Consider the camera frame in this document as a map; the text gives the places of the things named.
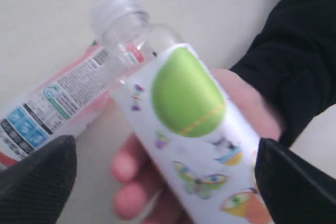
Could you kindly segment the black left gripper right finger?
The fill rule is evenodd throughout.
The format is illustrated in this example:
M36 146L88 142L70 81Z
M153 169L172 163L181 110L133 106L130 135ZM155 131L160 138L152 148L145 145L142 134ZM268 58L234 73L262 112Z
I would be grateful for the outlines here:
M335 223L335 179L279 142L260 140L255 175L274 223Z

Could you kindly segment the black sleeved forearm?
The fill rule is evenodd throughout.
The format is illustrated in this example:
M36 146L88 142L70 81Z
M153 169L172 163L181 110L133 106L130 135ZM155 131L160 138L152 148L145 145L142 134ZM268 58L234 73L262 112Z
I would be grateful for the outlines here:
M279 111L290 147L335 104L335 0L281 0L232 71Z

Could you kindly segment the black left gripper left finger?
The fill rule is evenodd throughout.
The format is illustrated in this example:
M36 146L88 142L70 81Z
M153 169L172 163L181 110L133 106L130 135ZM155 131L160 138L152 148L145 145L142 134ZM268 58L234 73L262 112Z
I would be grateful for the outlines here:
M56 223L77 175L75 138L59 136L1 172L1 223Z

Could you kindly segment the person's open bare hand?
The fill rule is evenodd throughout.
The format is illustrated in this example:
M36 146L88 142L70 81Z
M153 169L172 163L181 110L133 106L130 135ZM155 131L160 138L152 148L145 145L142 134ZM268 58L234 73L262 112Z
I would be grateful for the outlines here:
M279 140L286 124L266 98L234 72L214 68L212 74L261 137ZM111 172L123 184L113 198L114 210L121 219L138 217L157 196L142 223L192 223L135 134L129 135L114 157Z

